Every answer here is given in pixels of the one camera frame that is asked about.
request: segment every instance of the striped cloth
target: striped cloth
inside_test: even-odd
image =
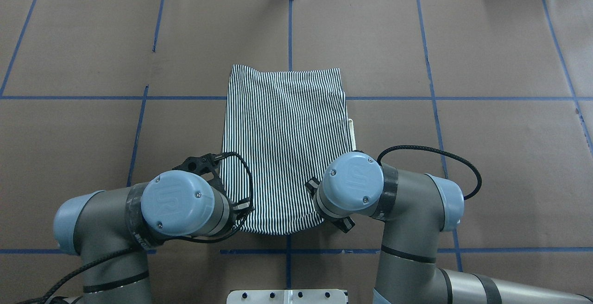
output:
[[[352,150],[340,70],[233,66],[222,150],[241,154],[253,173],[255,211],[243,231],[284,235],[320,224],[305,182]],[[238,160],[224,160],[220,174],[232,201],[248,196]]]

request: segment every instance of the folded fabric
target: folded fabric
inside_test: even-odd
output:
[[[339,69],[260,72],[233,66],[223,152],[238,152],[254,179],[254,207],[243,231],[292,234],[320,224],[305,182],[321,178],[352,150]],[[241,163],[227,158],[221,178],[233,201],[248,196]]]

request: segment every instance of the black cable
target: black cable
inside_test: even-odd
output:
[[[421,151],[426,151],[426,152],[434,152],[434,153],[442,154],[445,157],[455,159],[458,162],[463,163],[464,165],[469,167],[470,170],[472,170],[472,172],[474,172],[474,174],[476,175],[477,183],[476,183],[476,188],[474,188],[474,190],[470,194],[467,194],[466,196],[464,196],[463,200],[469,200],[474,195],[476,195],[481,188],[481,175],[480,175],[480,172],[476,169],[476,166],[474,166],[472,163],[468,162],[464,158],[457,156],[457,154],[452,154],[451,152],[447,152],[447,151],[443,151],[443,150],[439,150],[439,149],[431,148],[431,147],[424,147],[424,146],[394,146],[394,147],[390,147],[390,148],[383,150],[383,152],[381,152],[381,154],[379,154],[379,157],[377,157],[377,163],[379,163],[379,165],[381,165],[381,159],[383,159],[383,157],[386,154],[388,154],[394,150],[421,150]]]
[[[249,169],[249,166],[247,165],[247,163],[245,162],[245,160],[243,159],[242,156],[240,156],[239,154],[237,154],[236,152],[223,152],[218,156],[222,156],[222,159],[225,158],[229,158],[231,156],[235,156],[237,159],[239,159],[239,162],[241,162],[241,164],[243,165],[243,167],[245,168],[245,171],[247,172],[247,176],[249,179],[249,207],[250,209],[253,208],[253,197],[254,197],[254,193],[253,193],[253,174],[252,171]],[[190,241],[192,243],[204,243],[204,244],[209,244],[209,243],[218,243],[220,241],[224,241],[225,239],[231,238],[233,235],[235,235],[237,232],[239,232],[239,230],[241,230],[241,228],[243,227],[243,224],[245,224],[245,220],[247,218],[247,216],[249,215],[249,213],[247,215],[245,215],[243,217],[243,219],[241,219],[241,222],[239,223],[238,226],[236,226],[231,232],[229,232],[228,234],[220,237],[220,238],[215,238],[215,239],[197,239],[197,238],[192,238],[192,237],[186,237],[186,236],[179,236],[179,237],[172,237],[172,238],[168,238],[165,241],[172,241],[172,240],[180,240],[180,241]]]
[[[70,281],[70,279],[72,279],[72,277],[75,277],[76,275],[89,270],[91,268],[93,268],[94,266],[97,266],[99,264],[102,264],[108,260],[111,260],[113,258],[117,258],[117,257],[121,257],[122,255],[125,254],[129,254],[129,253],[133,253],[136,251],[142,251],[142,248],[139,247],[130,247],[127,249],[122,249],[121,251],[116,251],[114,253],[110,253],[107,254],[106,256],[99,258],[93,262],[89,262],[86,265],[78,268],[77,270],[74,270],[74,272],[71,272],[70,274],[66,275],[65,277],[62,277],[62,279],[60,279],[57,283],[55,283],[55,285],[53,285],[53,287],[51,287],[46,293],[45,295],[43,295],[43,297],[40,298],[35,298],[35,299],[29,299],[29,300],[25,300],[24,302],[18,302],[17,304],[33,304],[33,303],[39,303],[39,304],[45,304],[47,302],[47,300],[49,300],[49,298],[56,293],[56,291],[58,289],[60,289],[60,287],[62,285],[64,285],[64,283]]]

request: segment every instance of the metal bracket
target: metal bracket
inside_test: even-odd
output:
[[[227,304],[347,304],[348,292],[339,289],[231,291]]]

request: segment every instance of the wire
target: wire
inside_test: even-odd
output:
[[[243,165],[243,167],[245,168],[245,171],[247,172],[247,176],[249,179],[249,207],[250,209],[253,210],[253,197],[254,197],[254,193],[253,193],[253,174],[252,171],[249,169],[249,166],[247,165],[247,163],[245,162],[245,160],[243,159],[242,156],[240,156],[238,153],[236,152],[223,152],[218,156],[222,156],[222,159],[225,158],[229,158],[231,156],[235,156],[236,158],[239,159],[239,162],[241,162],[241,164]],[[197,238],[192,238],[192,237],[186,237],[186,236],[179,236],[179,237],[172,237],[172,238],[168,238],[165,239],[165,241],[171,241],[171,240],[180,240],[180,241],[190,241],[192,243],[205,243],[205,244],[209,244],[209,243],[218,243],[220,241],[224,241],[225,239],[231,238],[233,235],[235,235],[237,232],[239,232],[239,230],[241,230],[241,228],[243,227],[243,224],[245,224],[245,220],[247,218],[247,216],[249,215],[246,214],[243,219],[241,219],[241,222],[239,223],[238,226],[236,226],[231,232],[229,232],[228,234],[220,237],[220,238],[216,238],[216,239],[197,239]]]
[[[476,169],[476,166],[474,166],[472,163],[468,162],[464,158],[457,156],[456,154],[452,154],[450,152],[439,150],[436,148],[424,147],[424,146],[394,146],[394,147],[390,147],[390,148],[383,150],[383,152],[381,152],[381,154],[379,154],[379,157],[377,157],[377,163],[379,163],[379,165],[381,165],[381,159],[383,159],[383,157],[386,154],[388,154],[394,150],[420,150],[420,151],[426,151],[426,152],[434,152],[434,153],[442,154],[445,157],[455,159],[458,162],[461,162],[464,165],[466,165],[467,167],[469,167],[472,170],[472,172],[474,172],[474,174],[476,175],[477,184],[476,184],[476,188],[474,188],[474,190],[470,194],[467,194],[466,196],[463,197],[463,200],[469,200],[470,198],[475,196],[481,188],[481,175],[480,175],[480,172]]]
[[[130,247],[127,249],[122,249],[121,251],[116,251],[114,253],[107,254],[106,256],[104,256],[102,258],[98,258],[97,260],[95,260],[93,262],[89,262],[86,265],[78,268],[77,270],[74,270],[74,272],[71,272],[70,274],[66,275],[65,277],[62,277],[62,279],[60,279],[57,283],[55,283],[55,285],[53,285],[53,287],[51,287],[51,289],[49,289],[45,293],[45,295],[43,295],[43,297],[25,300],[24,302],[18,302],[17,304],[33,304],[33,303],[45,304],[47,302],[47,300],[49,300],[49,298],[54,293],[56,293],[56,291],[58,289],[60,289],[60,287],[62,287],[62,285],[64,285],[64,283],[70,281],[70,279],[72,279],[72,277],[75,277],[76,275],[78,275],[82,272],[85,272],[86,270],[89,270],[89,269],[93,268],[94,266],[97,266],[97,265],[102,264],[106,261],[109,261],[113,258],[121,257],[122,255],[133,253],[136,251],[142,251],[142,248]]]

